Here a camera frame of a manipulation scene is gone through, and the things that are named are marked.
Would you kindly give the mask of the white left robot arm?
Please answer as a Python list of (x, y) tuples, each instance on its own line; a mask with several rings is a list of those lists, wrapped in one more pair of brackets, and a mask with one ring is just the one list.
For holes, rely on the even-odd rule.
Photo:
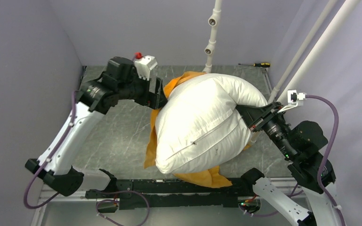
[(98, 78), (80, 85), (72, 96), (72, 109), (63, 127), (43, 154), (26, 162), (26, 169), (63, 196), (98, 190), (102, 196), (112, 197), (117, 185), (111, 173), (77, 169), (73, 160), (91, 130), (119, 101), (132, 100), (151, 109), (167, 103), (160, 78), (156, 79), (155, 91), (149, 90), (151, 72), (156, 67), (157, 59), (149, 55), (109, 59)]

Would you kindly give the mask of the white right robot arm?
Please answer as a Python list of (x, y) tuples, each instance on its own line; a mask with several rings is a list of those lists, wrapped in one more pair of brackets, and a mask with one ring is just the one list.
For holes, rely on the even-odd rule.
[(324, 146), (331, 146), (330, 141), (313, 121), (303, 121), (291, 129), (282, 108), (279, 102), (263, 107), (236, 106), (247, 127), (252, 132), (263, 131), (289, 162), (288, 170), (305, 192), (311, 209), (294, 202), (256, 168), (241, 176), (242, 192), (263, 198), (293, 226), (344, 226), (336, 203), (334, 169), (320, 153)]

